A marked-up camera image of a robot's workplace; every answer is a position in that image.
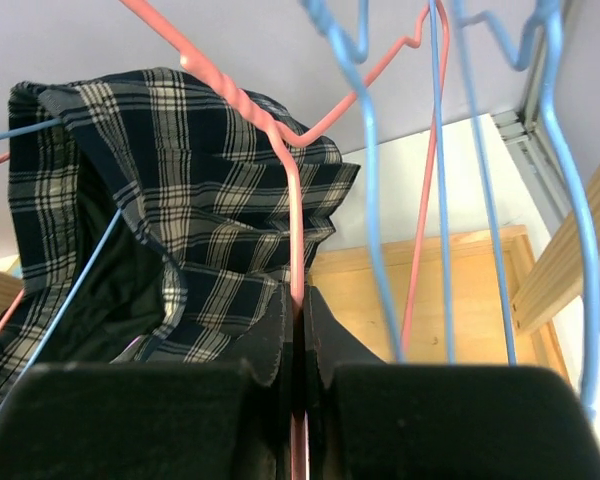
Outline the blue hanger with plaid skirt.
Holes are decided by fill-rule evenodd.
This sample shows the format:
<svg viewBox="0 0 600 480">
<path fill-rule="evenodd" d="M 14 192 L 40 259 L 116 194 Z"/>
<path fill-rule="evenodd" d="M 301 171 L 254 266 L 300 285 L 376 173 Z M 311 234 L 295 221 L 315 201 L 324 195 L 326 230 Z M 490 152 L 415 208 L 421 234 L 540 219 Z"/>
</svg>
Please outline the blue hanger with plaid skirt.
<svg viewBox="0 0 600 480">
<path fill-rule="evenodd" d="M 17 127 L 10 141 L 10 213 L 24 295 L 0 330 L 0 410 L 21 375 L 49 346 L 75 297 L 78 148 L 57 119 Z"/>
</svg>

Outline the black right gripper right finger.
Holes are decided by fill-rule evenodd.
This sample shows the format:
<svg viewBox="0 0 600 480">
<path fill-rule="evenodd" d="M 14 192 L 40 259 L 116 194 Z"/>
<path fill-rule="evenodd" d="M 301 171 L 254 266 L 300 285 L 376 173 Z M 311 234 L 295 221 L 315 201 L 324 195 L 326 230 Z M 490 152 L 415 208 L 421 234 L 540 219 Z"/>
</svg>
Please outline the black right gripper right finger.
<svg viewBox="0 0 600 480">
<path fill-rule="evenodd" d="M 304 306 L 313 479 L 600 479 L 600 449 L 549 369 L 389 364 Z"/>
</svg>

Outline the pink hanger with green skirt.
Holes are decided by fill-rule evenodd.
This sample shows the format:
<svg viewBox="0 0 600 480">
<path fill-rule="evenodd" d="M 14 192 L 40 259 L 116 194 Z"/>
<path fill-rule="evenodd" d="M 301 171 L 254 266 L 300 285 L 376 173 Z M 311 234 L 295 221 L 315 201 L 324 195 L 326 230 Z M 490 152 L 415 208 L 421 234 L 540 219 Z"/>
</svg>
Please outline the pink hanger with green skirt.
<svg viewBox="0 0 600 480">
<path fill-rule="evenodd" d="M 309 434 L 305 399 L 305 337 L 302 308 L 305 294 L 304 226 L 301 181 L 297 164 L 290 147 L 306 147 L 322 136 L 354 103 L 353 90 L 329 113 L 318 121 L 307 133 L 295 134 L 289 128 L 259 107 L 246 92 L 219 70 L 185 35 L 173 26 L 158 10 L 146 1 L 128 1 L 126 7 L 151 27 L 158 35 L 173 46 L 180 55 L 181 66 L 206 83 L 215 93 L 224 98 L 246 121 L 263 131 L 285 168 L 289 192 L 290 214 L 290 288 L 293 301 L 293 381 L 292 414 L 290 433 L 290 476 L 306 479 L 310 475 Z M 363 80 L 375 80 L 404 46 L 416 49 L 422 43 L 422 26 L 430 23 L 429 14 L 424 18 L 426 6 L 419 14 L 412 36 L 403 36 L 390 48 L 380 62 Z M 442 57 L 443 32 L 437 20 L 440 58 Z"/>
</svg>

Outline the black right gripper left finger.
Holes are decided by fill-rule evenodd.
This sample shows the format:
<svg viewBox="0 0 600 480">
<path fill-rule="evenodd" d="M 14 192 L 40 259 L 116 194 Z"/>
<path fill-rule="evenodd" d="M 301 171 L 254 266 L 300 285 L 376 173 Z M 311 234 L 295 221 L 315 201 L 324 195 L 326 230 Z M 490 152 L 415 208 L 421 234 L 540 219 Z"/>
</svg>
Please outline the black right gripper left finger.
<svg viewBox="0 0 600 480">
<path fill-rule="evenodd" d="M 0 479 L 287 479 L 292 307 L 216 360 L 32 367 L 0 409 Z"/>
</svg>

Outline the blue hanger with dotted skirt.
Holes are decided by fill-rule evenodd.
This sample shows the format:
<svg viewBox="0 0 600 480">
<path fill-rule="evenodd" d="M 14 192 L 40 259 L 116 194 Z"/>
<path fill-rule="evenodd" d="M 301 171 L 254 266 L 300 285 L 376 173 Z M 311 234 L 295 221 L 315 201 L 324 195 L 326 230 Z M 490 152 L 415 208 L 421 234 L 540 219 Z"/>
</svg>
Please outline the blue hanger with dotted skirt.
<svg viewBox="0 0 600 480">
<path fill-rule="evenodd" d="M 385 268 L 384 255 L 380 239 L 380 180 L 378 138 L 376 129 L 376 112 L 368 85 L 373 80 L 363 80 L 356 69 L 356 65 L 367 60 L 369 53 L 369 1 L 358 1 L 358 42 L 354 42 L 349 34 L 337 22 L 326 1 L 300 1 L 307 12 L 314 27 L 320 35 L 329 42 L 335 59 L 347 83 L 352 88 L 361 105 L 364 139 L 366 149 L 366 228 L 368 237 L 368 250 L 371 266 L 379 293 L 388 337 L 392 347 L 394 359 L 399 363 L 406 362 L 404 347 L 402 346 L 401 333 L 398 328 L 397 313 L 390 291 L 389 278 Z M 434 110 L 433 129 L 436 128 L 436 114 L 441 114 L 441 97 L 443 78 L 450 49 L 450 27 L 446 13 L 440 1 L 429 1 L 428 10 L 425 9 L 424 18 L 429 14 L 431 27 L 431 53 L 433 68 Z M 442 57 L 440 58 L 437 20 L 441 22 L 443 32 Z"/>
</svg>

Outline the navy white plaid skirt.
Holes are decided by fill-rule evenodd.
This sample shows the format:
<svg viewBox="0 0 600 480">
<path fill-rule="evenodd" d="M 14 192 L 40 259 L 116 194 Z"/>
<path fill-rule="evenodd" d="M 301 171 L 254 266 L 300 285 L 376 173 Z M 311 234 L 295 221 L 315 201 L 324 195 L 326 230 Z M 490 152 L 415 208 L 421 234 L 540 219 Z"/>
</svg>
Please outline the navy white plaid skirt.
<svg viewBox="0 0 600 480">
<path fill-rule="evenodd" d="M 290 278 L 286 172 L 195 77 L 22 82 L 8 200 L 25 295 L 0 333 L 0 404 L 31 359 L 209 362 Z"/>
</svg>

